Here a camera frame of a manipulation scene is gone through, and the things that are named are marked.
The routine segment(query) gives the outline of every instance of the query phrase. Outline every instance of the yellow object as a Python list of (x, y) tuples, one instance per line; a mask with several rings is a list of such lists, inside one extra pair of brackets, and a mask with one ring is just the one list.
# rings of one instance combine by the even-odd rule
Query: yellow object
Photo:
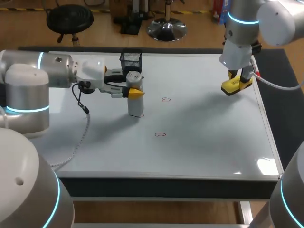
[(199, 12), (199, 13), (210, 13), (210, 11), (208, 11), (208, 10), (199, 10), (197, 12)]
[(129, 96), (128, 98), (130, 99), (137, 99), (137, 98), (140, 98), (141, 96), (144, 95), (144, 92), (143, 91), (140, 91), (138, 89), (134, 89), (134, 88), (131, 88), (129, 90)]
[(241, 76), (236, 76), (233, 79), (223, 82), (222, 91), (228, 96), (231, 96), (252, 85), (253, 77), (246, 83), (240, 82), (240, 77)]
[(192, 12), (190, 12), (190, 11), (179, 11), (180, 13), (182, 13), (182, 14), (193, 14)]

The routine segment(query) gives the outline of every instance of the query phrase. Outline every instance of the white cable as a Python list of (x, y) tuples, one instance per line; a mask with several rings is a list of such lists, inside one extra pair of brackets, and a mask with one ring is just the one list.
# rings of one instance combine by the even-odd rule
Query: white cable
[(62, 166), (66, 165), (69, 161), (71, 161), (71, 160), (75, 157), (75, 155), (77, 154), (77, 151), (78, 151), (79, 147), (81, 146), (81, 144), (84, 142), (84, 140), (85, 140), (85, 138), (86, 138), (86, 134), (87, 134), (87, 132), (88, 132), (88, 130), (89, 130), (90, 122), (91, 122), (91, 116), (90, 116), (90, 113), (88, 113), (88, 114), (86, 115), (86, 126), (85, 126), (85, 131), (84, 131), (84, 133), (83, 133), (83, 135), (82, 135), (82, 137), (81, 137), (81, 140), (79, 141), (79, 143), (78, 143), (77, 146), (75, 147), (75, 149), (74, 149), (72, 155), (71, 155), (68, 159), (66, 159), (65, 161), (62, 161), (62, 162), (59, 162), (59, 163), (56, 163), (56, 164), (51, 164), (51, 165), (50, 165), (51, 167), (56, 167), (56, 169), (59, 169), (59, 168), (61, 168)]
[(260, 80), (261, 82), (263, 82), (263, 83), (265, 83), (265, 84), (267, 84), (267, 85), (269, 85), (269, 86), (271, 86), (273, 88), (280, 89), (280, 90), (285, 90), (285, 91), (297, 90), (297, 89), (300, 89), (304, 85), (304, 81), (303, 81), (301, 84), (299, 84), (299, 85), (297, 85), (295, 87), (282, 87), (282, 86), (279, 86), (279, 85), (275, 85), (275, 84), (273, 84), (271, 82), (268, 82), (267, 80), (261, 78), (256, 73), (254, 73), (253, 75), (254, 75), (254, 77), (256, 77), (257, 80)]
[(1, 105), (0, 105), (0, 113), (3, 116), (3, 119), (4, 119), (4, 126), (5, 126), (6, 129), (8, 129), (9, 128), (8, 116), (6, 115), (6, 112), (5, 112), (4, 108), (1, 107)]

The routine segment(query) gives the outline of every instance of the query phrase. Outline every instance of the red object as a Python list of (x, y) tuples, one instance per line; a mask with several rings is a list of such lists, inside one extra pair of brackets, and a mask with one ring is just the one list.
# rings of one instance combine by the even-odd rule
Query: red object
[(166, 136), (166, 134), (162, 133), (162, 132), (157, 132), (157, 133), (155, 133), (155, 136), (156, 137), (164, 137), (164, 136)]
[(212, 16), (213, 19), (219, 23), (220, 22), (220, 16), (222, 13), (224, 0), (214, 0), (213, 1), (213, 10), (212, 10)]
[(170, 101), (170, 100), (171, 100), (171, 99), (170, 99), (170, 98), (167, 98), (167, 97), (164, 97), (164, 98), (161, 99), (161, 101), (163, 101), (163, 102), (164, 102), (164, 101), (165, 101), (165, 102), (166, 102), (166, 101)]
[(261, 74), (260, 74), (260, 72), (258, 72), (258, 71), (256, 72), (256, 75), (258, 75), (258, 76), (260, 76), (260, 77), (261, 77)]

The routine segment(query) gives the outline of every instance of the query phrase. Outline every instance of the wooden floor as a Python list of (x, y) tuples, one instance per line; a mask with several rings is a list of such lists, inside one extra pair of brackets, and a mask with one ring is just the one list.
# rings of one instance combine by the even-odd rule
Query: wooden floor
[[(78, 34), (82, 46), (149, 47), (149, 48), (222, 48), (224, 27), (213, 24), (209, 14), (175, 15), (184, 21), (188, 35), (180, 41), (162, 43), (147, 36), (150, 21), (142, 24), (138, 36), (119, 34), (119, 27), (110, 15), (94, 14), (94, 24)], [(65, 36), (57, 44), (58, 34), (46, 25), (44, 12), (0, 12), (0, 49), (19, 46), (71, 46), (71, 37)], [(303, 77), (303, 40), (283, 47), (299, 81)], [(256, 214), (264, 203), (252, 203)], [(232, 202), (102, 202), (75, 204), (76, 222), (109, 223), (237, 223)]]

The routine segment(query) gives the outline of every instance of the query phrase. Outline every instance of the black mesh pen holder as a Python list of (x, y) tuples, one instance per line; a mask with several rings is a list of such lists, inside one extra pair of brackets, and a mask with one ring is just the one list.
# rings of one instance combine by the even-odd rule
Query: black mesh pen holder
[(119, 60), (122, 63), (124, 75), (127, 75), (129, 71), (142, 72), (142, 51), (140, 49), (124, 49)]

